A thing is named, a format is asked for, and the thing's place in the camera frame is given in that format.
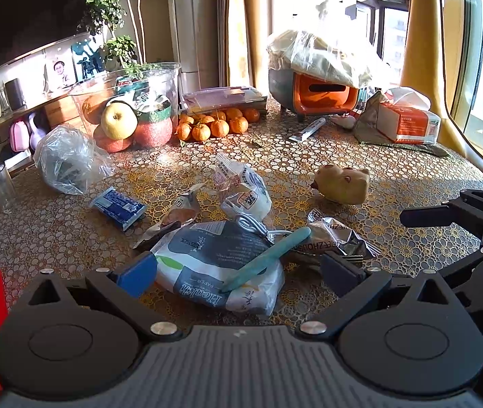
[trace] pile of oranges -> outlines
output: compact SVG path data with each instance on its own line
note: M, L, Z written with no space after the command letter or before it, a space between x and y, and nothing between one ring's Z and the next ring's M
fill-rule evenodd
M179 116L176 134L181 141L206 141L211 136L222 138L230 132L243 134L247 132L249 123L256 123L261 114L254 108L247 108L244 112L235 107L209 114L194 114Z

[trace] gray ribbed panel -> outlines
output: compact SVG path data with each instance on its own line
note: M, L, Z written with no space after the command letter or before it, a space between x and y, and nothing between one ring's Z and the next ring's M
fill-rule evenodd
M347 374L328 345L299 340L284 326L196 326L177 343L151 347L127 380L102 394L74 402L37 402L8 393L0 400L1 408L53 406L478 408L483 403L472 393L428 402L377 393Z

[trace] circular black cover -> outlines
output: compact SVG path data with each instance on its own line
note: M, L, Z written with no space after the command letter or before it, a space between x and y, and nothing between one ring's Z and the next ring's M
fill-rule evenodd
M132 327L108 313L27 307L0 328L0 382L33 399L77 399L114 384L138 346Z
M468 314L419 302L363 315L338 351L356 374L395 393L432 396L464 387L483 368L483 336Z

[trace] orange tissue box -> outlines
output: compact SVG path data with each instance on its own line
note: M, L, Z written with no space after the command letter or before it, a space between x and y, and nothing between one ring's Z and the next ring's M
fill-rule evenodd
M432 112L418 108L381 103L376 128L392 142L436 144L440 118Z

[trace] green leaf logo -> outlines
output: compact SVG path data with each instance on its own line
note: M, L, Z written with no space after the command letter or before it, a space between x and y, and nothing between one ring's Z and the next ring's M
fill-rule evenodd
M169 258L167 256L156 256L156 259L159 262L162 262L165 266L173 268L175 270L182 270L183 269L183 264L181 264L178 261L173 260L172 258Z

